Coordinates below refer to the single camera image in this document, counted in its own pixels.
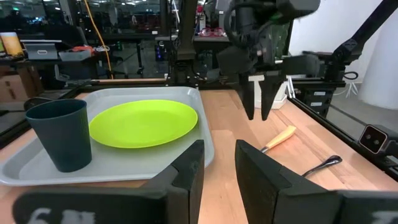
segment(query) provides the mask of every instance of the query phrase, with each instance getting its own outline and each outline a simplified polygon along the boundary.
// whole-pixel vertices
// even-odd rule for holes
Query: gray tray
[[[0,181],[6,185],[24,186],[150,179],[197,139],[205,140],[205,165],[211,163],[213,141],[198,90],[189,87],[113,88],[84,97],[89,121],[112,106],[150,99],[174,100],[191,106],[198,113],[197,125],[177,140],[144,149],[118,149],[92,139],[92,162],[71,173],[59,172],[39,139],[34,138],[0,165]]]

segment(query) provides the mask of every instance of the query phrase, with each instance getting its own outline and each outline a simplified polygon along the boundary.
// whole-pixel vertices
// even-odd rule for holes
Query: dark teal cup
[[[55,100],[26,112],[26,119],[60,172],[73,172],[91,162],[86,107],[83,100]]]

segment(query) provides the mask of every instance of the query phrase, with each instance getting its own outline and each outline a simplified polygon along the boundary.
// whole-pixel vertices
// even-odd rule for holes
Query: wooden tabletop
[[[298,174],[318,165],[331,155],[343,158],[341,164],[321,170],[309,177],[326,189],[398,190],[398,183],[361,157],[352,148],[318,124],[289,101],[272,110],[267,121],[260,111],[252,121],[244,112],[235,91],[201,91],[206,117],[215,145],[215,158],[206,168],[199,223],[247,223],[236,181],[235,141],[243,139],[254,147],[265,146],[288,125],[297,127],[286,142],[267,154]],[[34,137],[32,130],[0,151],[0,161],[15,153]],[[76,184],[95,187],[138,187],[145,181]],[[11,206],[16,197],[31,187],[0,185],[0,217],[2,224],[13,223]]]

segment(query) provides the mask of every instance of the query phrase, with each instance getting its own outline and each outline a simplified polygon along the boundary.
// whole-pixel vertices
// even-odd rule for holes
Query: metal spoon
[[[342,161],[343,161],[343,159],[340,156],[333,155],[333,156],[329,157],[329,159],[322,162],[320,165],[306,171],[302,176],[307,177],[308,175],[312,174],[313,172],[322,170],[323,168],[330,167],[335,164],[339,164]]]

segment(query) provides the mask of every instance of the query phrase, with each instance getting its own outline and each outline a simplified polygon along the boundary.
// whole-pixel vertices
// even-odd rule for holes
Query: wooden knife handle
[[[282,131],[280,134],[278,134],[276,137],[274,137],[267,145],[266,147],[268,149],[272,149],[274,146],[278,145],[279,143],[282,143],[286,139],[290,138],[293,134],[294,131],[296,130],[295,126],[288,126],[285,131]]]

